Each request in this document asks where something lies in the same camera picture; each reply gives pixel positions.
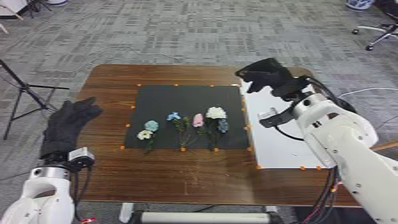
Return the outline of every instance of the table leg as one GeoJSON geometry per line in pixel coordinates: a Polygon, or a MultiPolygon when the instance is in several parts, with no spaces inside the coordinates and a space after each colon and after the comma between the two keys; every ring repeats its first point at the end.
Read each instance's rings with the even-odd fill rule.
{"type": "Polygon", "coordinates": [[[132,218],[132,213],[134,213],[134,203],[123,203],[121,215],[119,215],[119,220],[123,223],[128,223],[128,220],[132,218]]]}

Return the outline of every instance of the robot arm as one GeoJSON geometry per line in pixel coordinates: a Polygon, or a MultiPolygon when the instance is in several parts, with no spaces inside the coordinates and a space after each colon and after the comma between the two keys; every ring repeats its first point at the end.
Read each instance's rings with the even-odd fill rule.
{"type": "Polygon", "coordinates": [[[286,111],[260,123],[270,128],[297,120],[313,153],[325,167],[338,166],[341,182],[373,220],[395,224],[398,162],[370,149],[379,140],[370,122],[340,107],[349,104],[334,96],[329,96],[333,102],[322,94],[302,92],[313,78],[293,78],[276,59],[256,62],[237,75],[253,82],[249,92],[270,86],[274,96],[293,102],[286,111]]]}
{"type": "Polygon", "coordinates": [[[2,224],[71,224],[75,205],[70,185],[70,171],[64,168],[32,170],[22,198],[6,211],[2,224]],[[54,195],[41,197],[46,192],[54,192],[54,195]]]}
{"type": "Polygon", "coordinates": [[[77,149],[77,139],[87,122],[100,116],[96,99],[64,102],[48,120],[41,147],[43,166],[30,171],[22,198],[11,205],[0,224],[71,224],[75,201],[70,196],[70,174],[94,164],[87,148],[77,149]]]}
{"type": "Polygon", "coordinates": [[[293,113],[313,153],[327,167],[338,165],[345,187],[375,221],[396,223],[398,162],[370,149],[375,129],[320,94],[306,100],[293,113]]]}

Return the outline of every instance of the chair wheel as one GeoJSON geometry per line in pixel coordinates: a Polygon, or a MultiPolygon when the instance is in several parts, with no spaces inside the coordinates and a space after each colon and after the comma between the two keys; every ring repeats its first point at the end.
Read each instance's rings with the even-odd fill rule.
{"type": "Polygon", "coordinates": [[[366,51],[373,51],[373,48],[375,48],[373,46],[366,46],[365,49],[366,49],[366,51]]]}

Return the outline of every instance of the black cable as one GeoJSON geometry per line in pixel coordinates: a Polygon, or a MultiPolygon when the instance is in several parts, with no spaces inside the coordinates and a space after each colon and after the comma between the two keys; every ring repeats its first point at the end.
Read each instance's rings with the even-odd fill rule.
{"type": "Polygon", "coordinates": [[[325,222],[331,214],[333,214],[333,209],[334,209],[333,205],[334,205],[336,197],[338,197],[338,191],[333,193],[333,199],[331,199],[331,205],[329,205],[329,209],[327,209],[327,214],[325,214],[325,216],[324,216],[324,218],[320,220],[318,219],[315,220],[315,224],[322,224],[325,222]]]}
{"type": "Polygon", "coordinates": [[[295,139],[297,141],[304,141],[304,139],[302,139],[302,138],[297,138],[295,136],[292,136],[292,135],[281,130],[281,128],[279,128],[277,126],[274,126],[274,128],[276,128],[276,130],[279,131],[279,133],[281,133],[288,138],[295,139]]]}
{"type": "Polygon", "coordinates": [[[208,207],[201,208],[199,210],[196,210],[194,212],[203,212],[205,210],[212,209],[217,205],[210,205],[208,207]]]}
{"type": "Polygon", "coordinates": [[[75,219],[80,222],[82,218],[78,215],[78,172],[75,172],[73,176],[75,176],[75,183],[73,183],[73,187],[75,187],[75,190],[73,190],[75,219]]]}
{"type": "Polygon", "coordinates": [[[91,176],[93,176],[93,167],[87,167],[87,177],[86,177],[86,183],[84,183],[84,188],[82,188],[82,191],[80,191],[77,203],[80,203],[80,200],[84,198],[84,194],[86,194],[86,191],[87,191],[87,188],[89,188],[91,176]]]}
{"type": "Polygon", "coordinates": [[[320,204],[320,201],[324,200],[324,196],[325,196],[329,185],[331,185],[333,176],[334,176],[334,168],[329,169],[327,182],[325,182],[325,186],[324,186],[324,190],[322,190],[322,194],[320,194],[318,200],[317,200],[315,205],[313,205],[313,210],[315,210],[315,208],[317,208],[317,206],[320,204]]]}
{"type": "Polygon", "coordinates": [[[333,169],[329,169],[329,174],[327,174],[327,182],[325,182],[325,186],[324,186],[324,190],[322,190],[322,194],[318,196],[318,200],[315,202],[313,205],[313,212],[309,214],[309,219],[306,218],[302,222],[299,223],[313,223],[311,220],[317,219],[320,220],[320,217],[324,217],[324,212],[325,212],[325,206],[327,206],[327,201],[331,199],[333,196],[333,187],[336,186],[336,180],[338,180],[338,167],[334,167],[333,169]]]}
{"type": "Polygon", "coordinates": [[[27,172],[23,172],[23,173],[20,173],[20,174],[16,174],[16,175],[13,175],[13,176],[2,178],[0,181],[9,180],[9,179],[20,177],[22,175],[25,175],[25,174],[29,174],[29,173],[30,173],[30,171],[27,171],[27,172]]]}
{"type": "Polygon", "coordinates": [[[87,177],[86,177],[86,182],[84,182],[84,188],[82,188],[80,194],[78,194],[78,172],[75,173],[73,202],[75,202],[75,219],[78,220],[78,222],[82,221],[82,218],[78,215],[78,203],[84,198],[86,190],[89,188],[91,176],[93,176],[93,167],[87,167],[87,177]]]}
{"type": "Polygon", "coordinates": [[[322,200],[320,209],[318,209],[311,219],[308,220],[308,223],[311,223],[311,224],[320,224],[325,221],[325,219],[327,219],[327,217],[333,213],[333,204],[334,204],[336,194],[338,194],[336,191],[333,192],[333,188],[336,187],[338,182],[340,182],[340,177],[338,176],[340,176],[338,175],[338,167],[334,167],[333,168],[333,184],[325,188],[327,189],[327,194],[325,194],[325,198],[322,200]]]}
{"type": "Polygon", "coordinates": [[[308,76],[308,78],[313,80],[311,84],[313,84],[313,85],[324,90],[324,92],[327,93],[329,98],[331,98],[333,102],[336,103],[336,105],[341,106],[341,104],[340,104],[340,98],[336,97],[336,95],[334,95],[331,89],[327,88],[327,86],[324,85],[324,83],[320,82],[320,80],[318,80],[315,77],[311,77],[311,76],[308,76]]]}

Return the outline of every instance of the wooden table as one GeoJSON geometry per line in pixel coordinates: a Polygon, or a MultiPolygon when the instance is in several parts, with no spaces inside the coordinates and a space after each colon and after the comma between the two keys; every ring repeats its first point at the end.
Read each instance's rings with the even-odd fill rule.
{"type": "MultiPolygon", "coordinates": [[[[121,149],[137,85],[231,85],[237,68],[171,65],[100,65],[78,99],[94,96],[105,112],[89,123],[80,146],[96,155],[86,200],[190,204],[313,205],[327,171],[258,170],[247,150],[121,149]]],[[[356,206],[340,188],[338,206],[356,206]]]]}

